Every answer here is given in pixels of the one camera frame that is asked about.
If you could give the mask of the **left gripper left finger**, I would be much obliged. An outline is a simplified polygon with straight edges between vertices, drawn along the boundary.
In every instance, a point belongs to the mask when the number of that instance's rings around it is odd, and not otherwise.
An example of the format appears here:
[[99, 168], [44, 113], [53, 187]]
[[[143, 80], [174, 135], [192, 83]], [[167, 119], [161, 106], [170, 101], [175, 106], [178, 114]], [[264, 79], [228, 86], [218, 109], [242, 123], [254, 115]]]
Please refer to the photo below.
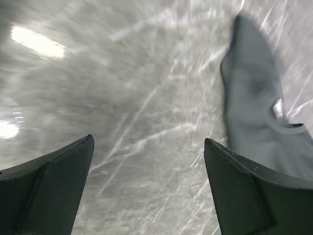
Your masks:
[[69, 235], [94, 152], [87, 135], [0, 172], [2, 235]]

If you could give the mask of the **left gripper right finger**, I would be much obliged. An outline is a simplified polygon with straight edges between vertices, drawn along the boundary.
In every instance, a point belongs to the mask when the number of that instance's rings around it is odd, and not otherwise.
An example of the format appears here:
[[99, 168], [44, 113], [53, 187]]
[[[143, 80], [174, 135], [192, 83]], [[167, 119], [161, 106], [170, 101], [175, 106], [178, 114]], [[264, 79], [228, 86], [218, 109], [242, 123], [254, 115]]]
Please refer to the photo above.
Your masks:
[[311, 235], [313, 184], [205, 139], [204, 160], [223, 235]]

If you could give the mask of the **grey t-shirt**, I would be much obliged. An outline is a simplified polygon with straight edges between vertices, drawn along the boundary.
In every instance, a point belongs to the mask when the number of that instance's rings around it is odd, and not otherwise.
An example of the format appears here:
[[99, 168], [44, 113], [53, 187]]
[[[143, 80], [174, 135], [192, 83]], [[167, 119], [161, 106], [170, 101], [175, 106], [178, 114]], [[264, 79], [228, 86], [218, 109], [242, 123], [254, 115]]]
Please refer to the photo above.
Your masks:
[[221, 74], [229, 148], [280, 173], [312, 180], [313, 139], [304, 124], [288, 121], [269, 45], [243, 14], [234, 20]]

